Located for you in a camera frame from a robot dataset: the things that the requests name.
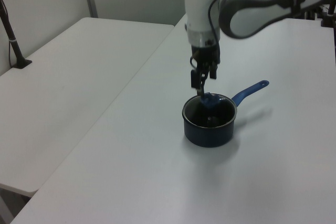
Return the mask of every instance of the black cable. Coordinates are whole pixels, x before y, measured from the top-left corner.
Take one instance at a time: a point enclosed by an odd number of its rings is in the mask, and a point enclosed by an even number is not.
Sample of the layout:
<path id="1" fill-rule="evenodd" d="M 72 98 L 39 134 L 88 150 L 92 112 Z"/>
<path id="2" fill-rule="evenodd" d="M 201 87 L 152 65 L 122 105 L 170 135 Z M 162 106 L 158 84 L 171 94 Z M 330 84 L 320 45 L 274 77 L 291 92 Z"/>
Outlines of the black cable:
<path id="1" fill-rule="evenodd" d="M 0 0 L 0 2 L 1 2 L 1 4 L 2 4 L 2 6 L 5 8 L 5 12 L 6 12 L 6 15 L 7 15 L 7 17 L 8 17 L 8 11 L 7 11 L 7 8 L 6 8 L 6 5 L 5 5 L 4 0 Z"/>
<path id="2" fill-rule="evenodd" d="M 8 42 L 8 61 L 9 61 L 9 66 L 10 66 L 10 68 L 12 68 L 13 66 L 12 66 L 12 63 L 11 63 L 11 53 L 10 53 L 10 42 Z"/>
<path id="3" fill-rule="evenodd" d="M 212 6 L 214 5 L 214 3 L 215 3 L 216 1 L 217 1 L 217 0 L 213 0 L 213 1 L 211 2 L 211 4 L 209 5 L 209 9 L 208 9 L 208 19 L 209 19 L 209 23 L 210 23 L 210 26 L 211 26 L 211 31 L 212 31 L 212 33 L 214 34 L 214 37 L 215 37 L 215 41 L 216 41 L 216 45 L 217 45 L 218 55 L 221 55 L 221 53 L 220 53 L 220 47 L 219 47 L 219 40 L 218 40 L 218 37 L 217 37 L 216 31 L 215 31 L 214 25 L 213 25 L 212 20 L 211 20 L 211 8 L 212 8 Z"/>
<path id="4" fill-rule="evenodd" d="M 5 9 L 5 12 L 6 12 L 6 15 L 7 15 L 7 18 L 9 18 L 9 16 L 8 16 L 8 11 L 7 11 L 7 7 L 6 7 L 6 5 L 5 5 L 5 2 L 4 2 L 4 0 L 0 0 L 0 2 L 1 2 L 1 5 L 4 7 L 4 9 Z M 8 61 L 9 61 L 9 66 L 10 66 L 10 68 L 12 68 L 12 63 L 11 63 L 11 53 L 10 53 L 10 41 L 8 42 Z"/>

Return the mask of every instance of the pot rim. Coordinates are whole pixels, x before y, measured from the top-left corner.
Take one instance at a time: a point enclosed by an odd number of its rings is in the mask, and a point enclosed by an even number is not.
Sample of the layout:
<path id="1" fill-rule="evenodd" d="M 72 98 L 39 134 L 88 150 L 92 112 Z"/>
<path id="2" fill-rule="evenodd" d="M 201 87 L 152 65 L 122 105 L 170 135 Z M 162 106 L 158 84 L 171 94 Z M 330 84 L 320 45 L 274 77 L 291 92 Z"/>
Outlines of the pot rim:
<path id="1" fill-rule="evenodd" d="M 195 99 L 195 98 L 197 98 L 197 97 L 200 97 L 199 95 L 196 95 L 196 96 L 194 96 L 194 97 L 191 97 L 189 100 L 187 100 L 187 101 L 185 102 L 184 106 L 183 106 L 183 109 L 182 109 L 182 117 L 183 117 L 183 119 L 184 119 L 185 122 L 191 124 L 191 125 L 194 126 L 194 127 L 200 128 L 200 129 L 213 130 L 213 129 L 219 129 L 219 128 L 225 127 L 225 126 L 229 125 L 230 123 L 232 123 L 232 122 L 236 119 L 236 115 L 237 115 L 237 106 L 236 106 L 235 102 L 234 102 L 231 98 L 226 97 L 225 95 L 217 94 L 217 93 L 211 93 L 211 94 L 218 95 L 220 98 L 225 98 L 225 99 L 227 99 L 229 102 L 231 102 L 231 104 L 233 105 L 233 107 L 234 107 L 234 109 L 235 109 L 235 114 L 234 114 L 234 116 L 232 117 L 232 119 L 231 119 L 230 121 L 228 121 L 226 124 L 223 124 L 223 125 L 221 125 L 221 126 L 217 126 L 217 127 L 202 127 L 202 126 L 199 126 L 199 125 L 196 125 L 196 124 L 192 123 L 192 122 L 186 117 L 186 115 L 185 115 L 185 107 L 188 105 L 188 103 L 189 103 L 191 100 L 193 100 L 193 99 Z"/>

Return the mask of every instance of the white folding table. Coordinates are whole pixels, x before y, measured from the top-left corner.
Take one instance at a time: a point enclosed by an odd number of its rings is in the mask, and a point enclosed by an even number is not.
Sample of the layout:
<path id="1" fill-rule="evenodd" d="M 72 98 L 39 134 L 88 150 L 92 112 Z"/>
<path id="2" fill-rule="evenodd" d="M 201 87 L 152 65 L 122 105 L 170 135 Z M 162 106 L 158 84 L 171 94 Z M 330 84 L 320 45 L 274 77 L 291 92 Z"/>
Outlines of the white folding table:
<path id="1" fill-rule="evenodd" d="M 0 188 L 32 196 L 172 28 L 84 18 L 2 75 Z"/>
<path id="2" fill-rule="evenodd" d="M 13 224 L 334 223 L 333 31 L 286 19 L 255 36 L 222 34 L 217 80 L 238 107 L 233 139 L 202 148 L 183 133 L 190 88 L 184 17 Z"/>

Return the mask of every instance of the saucepan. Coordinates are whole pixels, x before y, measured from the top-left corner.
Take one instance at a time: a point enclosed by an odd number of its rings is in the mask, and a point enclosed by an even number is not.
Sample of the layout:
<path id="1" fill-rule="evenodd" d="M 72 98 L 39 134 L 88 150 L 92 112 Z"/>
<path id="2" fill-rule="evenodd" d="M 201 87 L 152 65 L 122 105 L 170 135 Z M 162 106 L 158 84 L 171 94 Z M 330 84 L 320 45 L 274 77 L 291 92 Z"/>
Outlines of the saucepan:
<path id="1" fill-rule="evenodd" d="M 218 147 L 232 139 L 237 107 L 244 98 L 265 88 L 269 81 L 239 92 L 231 99 L 221 94 L 207 93 L 190 98 L 183 106 L 184 134 L 194 144 Z"/>

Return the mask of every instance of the blue handle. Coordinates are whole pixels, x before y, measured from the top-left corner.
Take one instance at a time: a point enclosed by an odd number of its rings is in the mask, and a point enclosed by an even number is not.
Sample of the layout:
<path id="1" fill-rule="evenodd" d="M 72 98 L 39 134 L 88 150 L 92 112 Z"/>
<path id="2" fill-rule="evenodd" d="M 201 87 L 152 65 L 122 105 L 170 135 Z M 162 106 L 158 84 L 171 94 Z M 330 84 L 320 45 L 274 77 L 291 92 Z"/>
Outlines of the blue handle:
<path id="1" fill-rule="evenodd" d="M 244 89 L 243 91 L 236 94 L 234 97 L 232 97 L 232 100 L 235 102 L 236 106 L 239 106 L 244 98 L 259 91 L 260 89 L 263 89 L 264 87 L 267 87 L 268 85 L 269 81 L 260 81 L 257 84 L 254 84 L 251 87 Z"/>

